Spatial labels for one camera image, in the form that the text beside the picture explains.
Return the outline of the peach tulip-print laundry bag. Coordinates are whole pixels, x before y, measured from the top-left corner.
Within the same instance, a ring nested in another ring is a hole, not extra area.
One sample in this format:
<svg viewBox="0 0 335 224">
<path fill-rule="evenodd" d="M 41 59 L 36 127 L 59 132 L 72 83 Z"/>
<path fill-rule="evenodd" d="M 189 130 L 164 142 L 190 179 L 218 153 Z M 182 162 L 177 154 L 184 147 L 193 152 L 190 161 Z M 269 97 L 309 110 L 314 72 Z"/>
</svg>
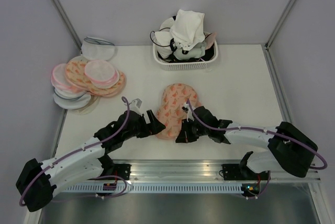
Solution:
<svg viewBox="0 0 335 224">
<path fill-rule="evenodd" d="M 165 129 L 156 135 L 159 139 L 176 139 L 182 127 L 182 120 L 186 119 L 187 113 L 182 109 L 187 100 L 191 105 L 201 105 L 196 91 L 189 85 L 175 83 L 167 86 L 163 91 L 162 104 L 159 107 L 156 117 Z"/>
</svg>

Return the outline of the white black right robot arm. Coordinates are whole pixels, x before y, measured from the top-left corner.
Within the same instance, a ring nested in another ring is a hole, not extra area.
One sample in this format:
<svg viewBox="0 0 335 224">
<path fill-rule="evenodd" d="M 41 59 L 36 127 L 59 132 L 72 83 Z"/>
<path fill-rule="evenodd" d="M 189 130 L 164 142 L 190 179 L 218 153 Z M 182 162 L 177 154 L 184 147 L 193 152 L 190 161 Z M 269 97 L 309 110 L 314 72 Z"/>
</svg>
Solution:
<svg viewBox="0 0 335 224">
<path fill-rule="evenodd" d="M 187 116 L 182 120 L 177 143 L 191 143 L 207 136 L 215 143 L 250 145 L 263 150 L 249 151 L 240 161 L 239 174 L 246 180 L 265 171 L 285 171 L 303 178 L 318 150 L 312 140 L 289 122 L 256 128 L 217 119 L 203 106 L 194 108 L 184 104 L 182 110 Z"/>
</svg>

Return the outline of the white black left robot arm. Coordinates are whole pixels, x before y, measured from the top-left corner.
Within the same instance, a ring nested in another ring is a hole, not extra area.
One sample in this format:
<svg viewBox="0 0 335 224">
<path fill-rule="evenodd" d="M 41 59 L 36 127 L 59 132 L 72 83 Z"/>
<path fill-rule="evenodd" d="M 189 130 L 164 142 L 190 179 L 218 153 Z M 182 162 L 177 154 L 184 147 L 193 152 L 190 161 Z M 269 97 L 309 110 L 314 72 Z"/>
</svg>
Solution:
<svg viewBox="0 0 335 224">
<path fill-rule="evenodd" d="M 165 129 L 151 110 L 146 115 L 133 110 L 124 112 L 116 121 L 98 130 L 79 148 L 42 162 L 26 162 L 16 182 L 21 198 L 19 205 L 30 212 L 37 211 L 68 187 L 100 177 L 109 180 L 114 175 L 114 163 L 109 153 L 122 147 L 131 138 L 146 138 Z"/>
</svg>

